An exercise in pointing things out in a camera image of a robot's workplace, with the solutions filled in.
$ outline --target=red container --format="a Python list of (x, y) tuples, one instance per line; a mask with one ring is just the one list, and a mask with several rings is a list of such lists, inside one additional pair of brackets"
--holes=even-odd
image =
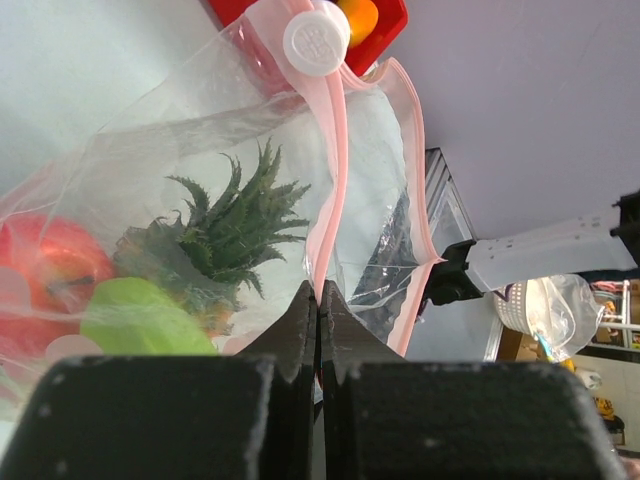
[[(257, 0), (209, 0), (225, 27)], [(404, 0), (371, 0), (378, 7), (378, 24), (357, 47), (347, 51), (347, 65), (356, 75), (364, 75), (373, 62), (407, 26), (409, 14)]]

